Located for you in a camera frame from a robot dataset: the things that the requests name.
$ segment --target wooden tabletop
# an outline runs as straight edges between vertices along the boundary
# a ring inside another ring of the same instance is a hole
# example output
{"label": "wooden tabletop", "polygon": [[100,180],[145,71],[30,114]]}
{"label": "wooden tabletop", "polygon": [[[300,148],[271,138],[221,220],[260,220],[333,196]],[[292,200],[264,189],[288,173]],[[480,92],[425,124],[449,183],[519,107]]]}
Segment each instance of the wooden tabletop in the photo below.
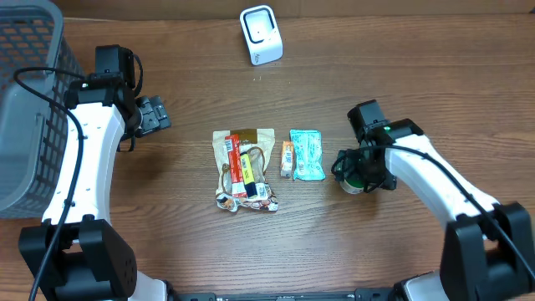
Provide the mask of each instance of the wooden tabletop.
{"label": "wooden tabletop", "polygon": [[[139,269],[179,292],[275,293],[390,286],[437,269],[443,231],[404,184],[351,196],[329,174],[356,148],[346,119],[377,99],[411,118],[469,181],[535,213],[533,15],[281,19],[284,55],[252,67],[237,20],[66,23],[86,72],[94,47],[118,43],[143,63],[169,130],[116,156],[114,228]],[[279,211],[218,209],[214,130],[274,128],[267,178]],[[279,176],[290,129],[323,134],[325,181]],[[0,221],[0,300],[28,297],[21,227]]]}

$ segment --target red packet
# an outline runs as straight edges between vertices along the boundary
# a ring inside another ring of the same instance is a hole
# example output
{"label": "red packet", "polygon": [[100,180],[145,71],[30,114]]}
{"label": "red packet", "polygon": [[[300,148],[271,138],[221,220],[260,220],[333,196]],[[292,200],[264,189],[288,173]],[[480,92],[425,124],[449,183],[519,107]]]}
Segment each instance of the red packet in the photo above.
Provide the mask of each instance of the red packet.
{"label": "red packet", "polygon": [[243,184],[242,164],[240,163],[240,140],[238,135],[225,137],[225,146],[228,152],[228,163],[231,167],[232,196],[247,197]]}

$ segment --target gray plastic basket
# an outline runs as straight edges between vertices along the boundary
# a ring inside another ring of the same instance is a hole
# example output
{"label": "gray plastic basket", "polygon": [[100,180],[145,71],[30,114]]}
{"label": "gray plastic basket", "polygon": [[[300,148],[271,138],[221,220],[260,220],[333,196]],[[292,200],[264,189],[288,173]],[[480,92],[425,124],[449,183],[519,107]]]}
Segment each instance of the gray plastic basket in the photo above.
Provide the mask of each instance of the gray plastic basket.
{"label": "gray plastic basket", "polygon": [[[13,72],[48,66],[83,74],[63,29],[49,1],[0,2],[0,218],[41,217],[57,185],[67,117],[14,83]],[[21,79],[60,103],[73,80],[53,72]]]}

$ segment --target wooden table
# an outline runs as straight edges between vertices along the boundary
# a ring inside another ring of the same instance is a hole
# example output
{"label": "wooden table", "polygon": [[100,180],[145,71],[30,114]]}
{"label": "wooden table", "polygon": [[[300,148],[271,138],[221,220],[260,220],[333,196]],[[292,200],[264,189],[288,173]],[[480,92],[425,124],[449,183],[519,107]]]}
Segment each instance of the wooden table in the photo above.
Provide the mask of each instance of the wooden table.
{"label": "wooden table", "polygon": [[[324,170],[357,146],[346,113],[377,99],[411,118],[469,181],[535,213],[533,15],[282,19],[281,60],[252,67],[237,20],[67,23],[86,72],[94,47],[133,49],[143,94],[159,94],[173,126],[116,157],[114,228],[138,267],[180,292],[274,293],[390,286],[436,269],[443,231],[404,185],[345,194],[325,181],[279,177],[290,129],[323,134]],[[216,207],[214,130],[274,128],[267,178],[280,210]],[[21,227],[0,221],[0,300],[33,281],[18,253]]]}

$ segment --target light blue plastic pouch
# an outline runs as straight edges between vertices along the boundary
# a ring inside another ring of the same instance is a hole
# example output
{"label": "light blue plastic pouch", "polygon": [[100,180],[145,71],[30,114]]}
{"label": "light blue plastic pouch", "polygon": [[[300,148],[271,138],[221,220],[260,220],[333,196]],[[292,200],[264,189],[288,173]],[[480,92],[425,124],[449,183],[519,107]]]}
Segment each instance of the light blue plastic pouch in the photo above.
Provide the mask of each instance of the light blue plastic pouch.
{"label": "light blue plastic pouch", "polygon": [[321,166],[321,133],[317,130],[290,130],[295,152],[293,179],[321,181],[325,179]]}

